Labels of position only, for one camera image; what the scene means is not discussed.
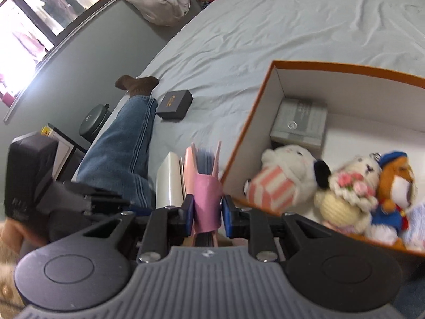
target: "pink card holder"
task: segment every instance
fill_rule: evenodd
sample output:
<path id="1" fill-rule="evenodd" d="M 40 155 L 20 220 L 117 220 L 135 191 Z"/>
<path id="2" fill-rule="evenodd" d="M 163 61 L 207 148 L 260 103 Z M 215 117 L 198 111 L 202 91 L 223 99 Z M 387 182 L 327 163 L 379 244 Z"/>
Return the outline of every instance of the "pink card holder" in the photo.
<path id="1" fill-rule="evenodd" d="M 195 199 L 196 234 L 216 231 L 222 224 L 220 201 L 223 188 L 218 179 L 218 156 L 221 142 L 218 143 L 211 175 L 200 174 L 196 166 L 196 148 L 192 144 L 193 165 L 195 170 L 193 196 Z"/>
<path id="2" fill-rule="evenodd" d="M 193 163 L 194 159 L 195 158 L 192 153 L 192 147 L 189 146 L 186 149 L 186 154 L 184 156 L 184 167 L 183 167 L 183 178 L 184 178 L 184 186 L 186 188 L 186 194 L 195 193 L 195 175 L 197 174 L 197 171 L 195 170 L 195 165 Z"/>

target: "black gift box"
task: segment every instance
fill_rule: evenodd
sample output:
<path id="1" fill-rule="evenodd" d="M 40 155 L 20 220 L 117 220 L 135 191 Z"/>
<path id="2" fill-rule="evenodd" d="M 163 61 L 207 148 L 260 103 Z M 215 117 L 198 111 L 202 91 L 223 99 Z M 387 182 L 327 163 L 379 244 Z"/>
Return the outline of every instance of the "black gift box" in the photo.
<path id="1" fill-rule="evenodd" d="M 193 97 L 189 90 L 167 92 L 156 110 L 156 115 L 164 120 L 182 120 L 186 116 L 192 100 Z"/>

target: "bed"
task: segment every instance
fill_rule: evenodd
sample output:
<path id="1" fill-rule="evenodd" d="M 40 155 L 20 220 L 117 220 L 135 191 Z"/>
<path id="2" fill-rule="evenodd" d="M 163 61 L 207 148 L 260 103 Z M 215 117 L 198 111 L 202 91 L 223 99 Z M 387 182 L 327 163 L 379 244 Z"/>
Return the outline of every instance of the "bed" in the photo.
<path id="1" fill-rule="evenodd" d="M 184 156 L 192 141 L 214 149 L 221 140 L 223 171 L 273 59 L 362 64 L 425 76 L 424 34 L 425 0 L 216 0 L 141 74 L 160 79 L 152 93 L 159 102 L 172 90 L 189 89 L 194 96 L 181 122 L 155 119 L 152 187 L 167 154 Z M 125 95 L 101 133 L 127 100 Z"/>

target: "bolt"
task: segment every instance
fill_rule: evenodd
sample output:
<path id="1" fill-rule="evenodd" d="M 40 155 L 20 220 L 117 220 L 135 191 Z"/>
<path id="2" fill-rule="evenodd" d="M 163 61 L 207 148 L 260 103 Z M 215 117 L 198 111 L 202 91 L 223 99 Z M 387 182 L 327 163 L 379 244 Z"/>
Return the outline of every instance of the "bolt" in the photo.
<path id="1" fill-rule="evenodd" d="M 278 255 L 270 250 L 264 250 L 263 252 L 258 253 L 256 257 L 260 262 L 273 262 L 277 260 Z"/>
<path id="2" fill-rule="evenodd" d="M 152 263 L 152 262 L 157 262 L 158 260 L 161 259 L 161 255 L 159 253 L 156 252 L 145 252 L 143 254 L 140 255 L 139 260 L 141 262 L 144 262 L 146 264 Z"/>

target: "cardboard box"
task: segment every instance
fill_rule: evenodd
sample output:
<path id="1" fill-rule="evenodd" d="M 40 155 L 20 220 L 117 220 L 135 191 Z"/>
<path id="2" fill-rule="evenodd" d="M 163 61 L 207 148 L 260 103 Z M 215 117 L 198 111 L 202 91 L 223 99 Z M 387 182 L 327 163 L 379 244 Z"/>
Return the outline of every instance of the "cardboard box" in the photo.
<path id="1" fill-rule="evenodd" d="M 322 151 L 313 153 L 316 158 L 335 170 L 356 155 L 402 150 L 409 156 L 420 201 L 425 197 L 424 88 L 425 78 L 381 68 L 273 61 L 222 175 L 224 193 L 249 206 L 244 183 L 260 171 L 261 154 L 271 147 L 269 134 L 281 100 L 297 98 L 328 107 L 327 132 Z M 288 210 L 321 221 L 312 202 Z M 405 248 L 381 247 L 425 257 Z"/>

